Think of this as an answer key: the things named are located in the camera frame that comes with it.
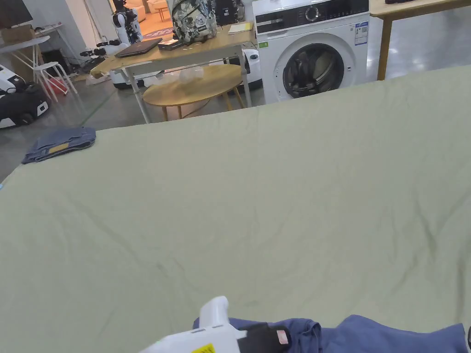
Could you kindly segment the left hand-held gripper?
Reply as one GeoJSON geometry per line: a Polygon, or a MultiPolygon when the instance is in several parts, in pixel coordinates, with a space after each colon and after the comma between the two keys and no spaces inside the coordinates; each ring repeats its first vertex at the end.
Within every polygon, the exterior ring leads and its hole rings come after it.
{"type": "Polygon", "coordinates": [[[285,353],[292,346],[291,334],[283,325],[261,323],[254,328],[255,343],[246,330],[230,324],[227,297],[218,296],[200,309],[196,329],[161,338],[142,353],[285,353]]]}

